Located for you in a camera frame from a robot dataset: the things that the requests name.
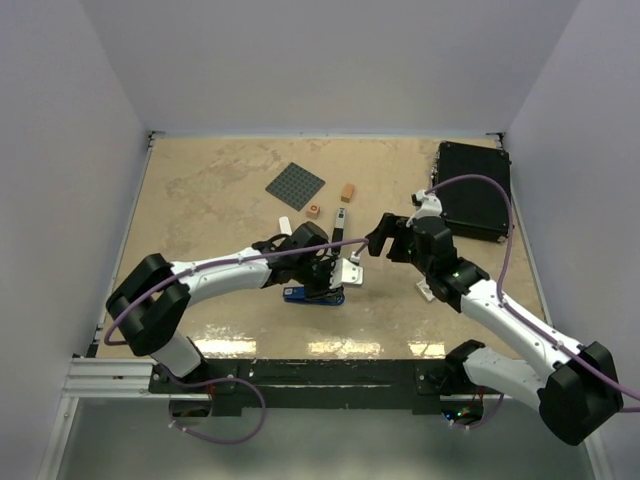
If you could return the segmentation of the white staple box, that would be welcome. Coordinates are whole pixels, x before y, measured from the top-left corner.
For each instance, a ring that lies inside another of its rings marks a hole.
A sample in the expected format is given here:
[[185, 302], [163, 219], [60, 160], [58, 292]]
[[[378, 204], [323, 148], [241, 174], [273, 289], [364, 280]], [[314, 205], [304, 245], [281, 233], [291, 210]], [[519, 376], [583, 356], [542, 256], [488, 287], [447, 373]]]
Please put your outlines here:
[[434, 299], [434, 295], [431, 292], [431, 289], [429, 288], [429, 286], [426, 284], [426, 282], [424, 280], [417, 282], [416, 283], [416, 288], [417, 288], [418, 292], [421, 294], [421, 296], [427, 302], [431, 302]]

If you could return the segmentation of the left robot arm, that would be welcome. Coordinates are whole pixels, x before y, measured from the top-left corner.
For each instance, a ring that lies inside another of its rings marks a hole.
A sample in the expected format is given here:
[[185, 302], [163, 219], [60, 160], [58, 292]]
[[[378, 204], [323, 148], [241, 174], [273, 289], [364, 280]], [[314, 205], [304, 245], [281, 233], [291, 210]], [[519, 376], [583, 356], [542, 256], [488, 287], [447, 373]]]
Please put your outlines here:
[[183, 391], [196, 392], [213, 375], [195, 343], [178, 331], [185, 311], [224, 294], [291, 281], [310, 300], [335, 302], [341, 288], [334, 269], [343, 245], [340, 234], [328, 237], [307, 221], [290, 235], [278, 234], [214, 259], [169, 262], [160, 254], [148, 255], [108, 298], [113, 323], [104, 343], [153, 358]]

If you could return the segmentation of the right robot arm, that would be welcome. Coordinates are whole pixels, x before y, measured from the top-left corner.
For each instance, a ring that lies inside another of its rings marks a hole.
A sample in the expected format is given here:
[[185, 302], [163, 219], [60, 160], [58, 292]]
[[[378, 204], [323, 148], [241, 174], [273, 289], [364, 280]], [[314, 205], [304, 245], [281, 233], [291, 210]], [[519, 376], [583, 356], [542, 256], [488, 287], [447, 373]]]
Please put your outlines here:
[[561, 441], [576, 446], [624, 406], [611, 352], [598, 342], [583, 345], [554, 329], [509, 298], [490, 275], [461, 257], [443, 220], [386, 213], [368, 234], [368, 252], [408, 263], [432, 294], [480, 323], [512, 350], [509, 359], [468, 341], [448, 356], [448, 386], [459, 393], [484, 386], [535, 410]]

